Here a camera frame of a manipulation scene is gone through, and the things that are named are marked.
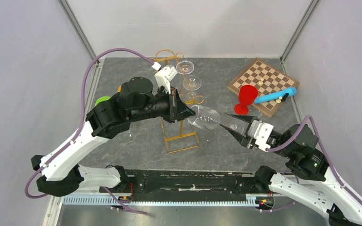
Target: gray floor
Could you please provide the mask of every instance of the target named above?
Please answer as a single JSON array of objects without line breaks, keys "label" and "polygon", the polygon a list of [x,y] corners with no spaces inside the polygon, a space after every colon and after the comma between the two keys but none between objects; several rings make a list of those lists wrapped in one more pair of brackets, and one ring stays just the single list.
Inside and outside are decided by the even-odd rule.
[{"label": "gray floor", "polygon": [[[242,71],[252,59],[248,58],[189,58],[195,64],[192,74],[202,80],[197,91],[203,95],[202,105],[220,113],[233,113],[238,97],[227,89],[228,83]],[[265,59],[266,62],[282,70],[279,59]],[[101,96],[112,96],[117,88],[132,77],[143,76],[156,83],[153,69],[138,58],[106,58],[95,93],[94,102]],[[173,86],[182,86],[181,76],[172,81]],[[250,115],[256,115],[274,128],[283,132],[296,123],[296,116],[290,99],[272,117],[268,118],[253,107]],[[166,124],[166,131],[178,131],[179,125]],[[275,170],[285,169],[286,159],[258,149],[249,150],[240,146],[222,128],[203,131],[197,129],[200,139],[198,148],[168,154],[165,148],[159,119],[149,119],[131,124],[130,133],[119,134],[100,146],[81,164],[88,167],[105,167],[108,164],[121,165],[127,169],[159,170],[221,170],[256,171],[261,165]],[[180,143],[171,146],[177,148]]]},{"label": "gray floor", "polygon": [[[277,197],[275,208],[290,199]],[[262,213],[252,207],[158,207],[138,206],[149,215],[117,212],[108,206],[64,205],[58,226],[325,226],[327,220],[296,203],[285,211]]]}]

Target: green object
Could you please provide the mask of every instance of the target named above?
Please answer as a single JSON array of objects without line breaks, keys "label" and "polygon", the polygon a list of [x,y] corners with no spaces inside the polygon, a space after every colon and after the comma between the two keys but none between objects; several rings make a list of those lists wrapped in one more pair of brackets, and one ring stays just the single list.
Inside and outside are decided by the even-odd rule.
[{"label": "green object", "polygon": [[98,105],[100,102],[102,101],[107,101],[109,100],[110,97],[104,96],[104,97],[100,97],[96,102],[95,102],[95,106]]}]

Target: metal corner post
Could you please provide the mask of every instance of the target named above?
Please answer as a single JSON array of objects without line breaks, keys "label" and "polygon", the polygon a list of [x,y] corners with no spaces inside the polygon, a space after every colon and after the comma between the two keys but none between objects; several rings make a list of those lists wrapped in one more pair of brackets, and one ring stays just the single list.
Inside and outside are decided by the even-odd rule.
[{"label": "metal corner post", "polygon": [[298,40],[300,34],[302,33],[304,27],[307,24],[307,21],[309,20],[310,16],[316,9],[319,2],[320,2],[320,0],[312,0],[310,2],[309,6],[307,7],[306,11],[304,12],[302,19],[300,20],[299,24],[297,25],[295,32],[293,33],[291,39],[288,42],[287,47],[285,48],[284,52],[282,53],[282,55],[280,57],[282,64],[284,64],[285,59],[290,54],[293,46],[295,45],[296,41]]},{"label": "metal corner post", "polygon": [[73,26],[74,31],[77,34],[78,38],[80,38],[80,41],[84,46],[85,50],[87,51],[88,55],[90,56],[91,60],[94,59],[96,57],[96,54],[91,44],[89,43],[87,36],[85,36],[84,31],[82,30],[80,24],[78,23],[74,12],[71,10],[70,4],[67,2],[67,0],[58,0],[58,2],[62,7],[64,13],[66,14],[69,22],[71,23],[71,26]]}]

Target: white wall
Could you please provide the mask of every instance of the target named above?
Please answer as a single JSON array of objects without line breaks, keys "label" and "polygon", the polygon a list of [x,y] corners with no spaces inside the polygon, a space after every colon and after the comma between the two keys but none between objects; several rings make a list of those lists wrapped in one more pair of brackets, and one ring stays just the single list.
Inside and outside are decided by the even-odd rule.
[{"label": "white wall", "polygon": [[[96,54],[280,57],[310,0],[68,0]],[[131,57],[114,53],[109,57]]]},{"label": "white wall", "polygon": [[89,61],[57,1],[0,0],[0,225],[42,224],[48,198],[24,195],[30,159],[76,129]]},{"label": "white wall", "polygon": [[286,60],[338,172],[362,195],[362,1],[327,0]]}]

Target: gold metal stand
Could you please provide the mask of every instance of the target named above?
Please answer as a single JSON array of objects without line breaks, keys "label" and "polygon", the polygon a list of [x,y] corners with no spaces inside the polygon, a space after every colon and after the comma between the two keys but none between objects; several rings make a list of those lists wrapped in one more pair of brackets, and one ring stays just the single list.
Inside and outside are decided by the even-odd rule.
[{"label": "gold metal stand", "polygon": [[[164,58],[158,58],[159,53],[165,52],[165,51],[172,53],[173,56],[164,57]],[[182,52],[174,53],[173,51],[171,51],[171,50],[169,50],[169,49],[163,49],[163,50],[161,50],[161,51],[158,51],[158,52],[156,53],[155,58],[152,58],[151,60],[154,60],[154,61],[156,61],[156,62],[162,62],[162,61],[164,61],[165,64],[168,65],[168,61],[169,61],[169,60],[175,59],[175,60],[177,61],[177,63],[178,63],[178,60],[179,60],[179,59],[182,59],[182,58],[184,58],[184,54],[183,54]],[[194,97],[194,96],[192,95],[192,92],[191,92],[191,91],[190,91],[190,95],[191,95],[191,97],[192,97],[193,99],[185,102],[185,104],[190,105],[190,104],[201,104],[201,103],[203,103],[203,101],[197,103],[196,100],[195,100],[197,97],[201,97],[201,98],[203,99],[202,96],[196,96],[196,97]],[[168,153],[180,152],[180,151],[192,149],[192,148],[195,148],[195,147],[198,147],[198,146],[199,146],[199,138],[197,137],[197,133],[196,133],[196,131],[195,131],[195,128],[194,128],[192,125],[191,125],[191,128],[192,128],[193,132],[187,133],[187,134],[183,134],[184,121],[181,121],[181,124],[180,124],[180,134],[179,134],[178,136],[175,136],[175,137],[166,137],[165,128],[164,128],[164,125],[163,125],[163,120],[162,120],[161,118],[160,118],[160,124],[162,125],[163,136],[164,136],[164,138],[165,138],[166,150],[167,150]],[[195,137],[196,137],[197,145],[191,146],[191,147],[186,147],[186,148],[177,149],[177,150],[174,150],[174,151],[171,151],[171,150],[170,150],[169,145],[168,145],[168,142],[173,141],[173,140],[177,140],[177,139],[181,139],[181,138],[190,137],[190,136],[195,136]]]}]

